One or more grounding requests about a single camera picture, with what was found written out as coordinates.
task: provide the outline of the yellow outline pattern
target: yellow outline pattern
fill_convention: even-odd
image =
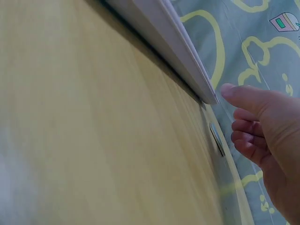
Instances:
[[[245,12],[248,13],[257,13],[257,12],[262,12],[265,11],[269,8],[269,2],[271,0],[262,0],[262,4],[260,6],[248,6],[246,5],[242,0],[232,0],[232,2],[237,5],[239,8],[244,10]]]
[[[242,44],[242,51],[245,55],[245,58],[246,58],[247,63],[250,68],[246,69],[244,72],[242,72],[239,75],[239,78],[238,78],[239,85],[243,85],[245,83],[245,80],[247,78],[249,78],[251,75],[255,76],[257,81],[261,83],[257,62],[254,63],[252,61],[252,57],[251,57],[250,53],[248,52],[248,48],[252,42],[255,43],[258,47],[260,47],[263,51],[263,59],[262,59],[262,61],[258,61],[258,63],[261,64],[262,66],[267,66],[269,64],[269,62],[270,62],[269,49],[273,48],[277,45],[287,45],[287,46],[291,47],[293,50],[295,50],[295,52],[298,54],[298,56],[300,58],[300,48],[293,41],[291,41],[290,39],[288,39],[286,37],[275,37],[271,41],[262,42],[257,37],[250,36]]]
[[[205,10],[197,10],[194,12],[191,12],[183,17],[180,18],[180,20],[184,23],[191,18],[195,16],[201,16],[204,17],[213,27],[215,38],[216,38],[216,51],[217,51],[217,58],[216,58],[216,66],[214,73],[211,77],[211,83],[214,89],[218,86],[218,83],[222,77],[223,70],[225,67],[225,47],[222,40],[221,30],[220,27],[216,21],[216,19],[210,14],[209,12]]]
[[[256,174],[247,175],[241,180],[241,182],[229,184],[226,187],[222,188],[221,195],[224,196],[224,195],[234,192],[235,190],[237,190],[239,188],[244,188],[245,186],[247,186],[248,183],[258,182],[261,178],[263,178],[262,171],[259,171]]]

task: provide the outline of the cartoon drink cup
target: cartoon drink cup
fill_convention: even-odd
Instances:
[[[298,19],[291,13],[280,14],[270,22],[279,32],[298,31],[300,28]]]

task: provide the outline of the finger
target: finger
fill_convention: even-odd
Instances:
[[[230,104],[252,113],[258,119],[268,107],[286,101],[286,96],[280,92],[250,86],[237,87],[229,83],[221,87],[221,94]]]
[[[252,143],[256,147],[261,148],[263,150],[268,149],[266,139],[264,139],[263,137],[254,136],[241,131],[233,131],[233,133],[231,134],[231,140],[233,143],[237,140],[243,140]]]
[[[233,113],[236,120],[259,121],[256,116],[244,109],[236,109]]]
[[[243,156],[250,159],[259,167],[263,167],[263,164],[272,156],[270,151],[265,151],[252,143],[244,140],[236,140],[234,146]]]
[[[238,130],[254,136],[264,137],[263,129],[260,122],[236,120],[235,122],[232,123],[231,127],[233,131]]]

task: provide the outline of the cabinet door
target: cabinet door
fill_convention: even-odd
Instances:
[[[1,224],[240,224],[210,107],[106,9],[0,15]]]

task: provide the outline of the wooden surface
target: wooden surface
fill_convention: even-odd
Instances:
[[[210,110],[95,2],[0,0],[0,224],[223,224]]]

